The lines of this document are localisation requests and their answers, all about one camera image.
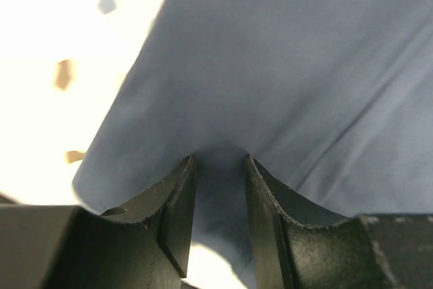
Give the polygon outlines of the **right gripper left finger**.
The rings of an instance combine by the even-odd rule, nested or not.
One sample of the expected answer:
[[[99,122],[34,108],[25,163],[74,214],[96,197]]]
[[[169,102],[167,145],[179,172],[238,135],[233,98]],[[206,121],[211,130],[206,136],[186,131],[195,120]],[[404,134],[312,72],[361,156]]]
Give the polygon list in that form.
[[[196,161],[120,206],[1,205],[2,288],[179,288],[187,274]]]

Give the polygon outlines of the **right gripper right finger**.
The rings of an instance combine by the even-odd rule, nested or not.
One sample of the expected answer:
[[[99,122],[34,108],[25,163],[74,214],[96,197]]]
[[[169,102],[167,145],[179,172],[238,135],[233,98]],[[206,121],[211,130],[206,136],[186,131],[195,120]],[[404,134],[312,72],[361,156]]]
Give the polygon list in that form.
[[[347,218],[247,156],[246,200],[259,288],[431,288],[432,216]]]

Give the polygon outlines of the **blue tank top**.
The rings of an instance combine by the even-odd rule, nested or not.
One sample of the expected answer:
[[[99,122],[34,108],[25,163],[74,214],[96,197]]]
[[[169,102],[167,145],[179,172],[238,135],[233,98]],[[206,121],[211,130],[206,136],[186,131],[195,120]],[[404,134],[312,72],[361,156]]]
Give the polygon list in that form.
[[[165,0],[73,180],[95,213],[195,154],[193,240],[256,285],[243,160],[341,215],[432,211],[432,0]]]

